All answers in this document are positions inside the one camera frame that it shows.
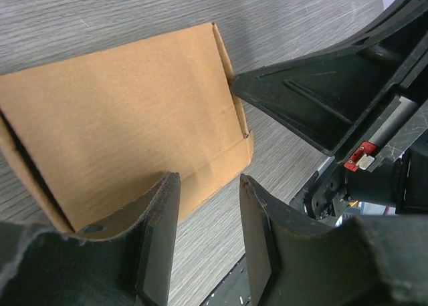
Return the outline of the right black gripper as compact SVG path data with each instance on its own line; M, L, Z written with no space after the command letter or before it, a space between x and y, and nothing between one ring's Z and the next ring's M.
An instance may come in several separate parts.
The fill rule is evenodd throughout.
M231 91L327 156L361 139L334 169L338 212L356 200L425 214L427 0L395 0L357 35L368 48L241 73Z

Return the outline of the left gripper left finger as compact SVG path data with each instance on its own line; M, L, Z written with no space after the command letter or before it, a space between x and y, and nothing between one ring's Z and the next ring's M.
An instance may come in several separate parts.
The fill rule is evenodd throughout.
M2 305L166 305L181 180L150 190L78 233L1 223Z

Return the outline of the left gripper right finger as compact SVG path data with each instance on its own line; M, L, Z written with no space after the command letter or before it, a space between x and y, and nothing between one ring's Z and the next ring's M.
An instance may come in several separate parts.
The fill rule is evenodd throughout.
M356 216L331 227L241 175L254 305L426 305L427 217Z

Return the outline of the brown cardboard box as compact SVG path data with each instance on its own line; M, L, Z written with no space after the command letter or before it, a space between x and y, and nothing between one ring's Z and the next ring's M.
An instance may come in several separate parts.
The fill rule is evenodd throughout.
M253 157L218 26L204 23L1 76L1 151L56 229L120 210L166 172L179 219Z

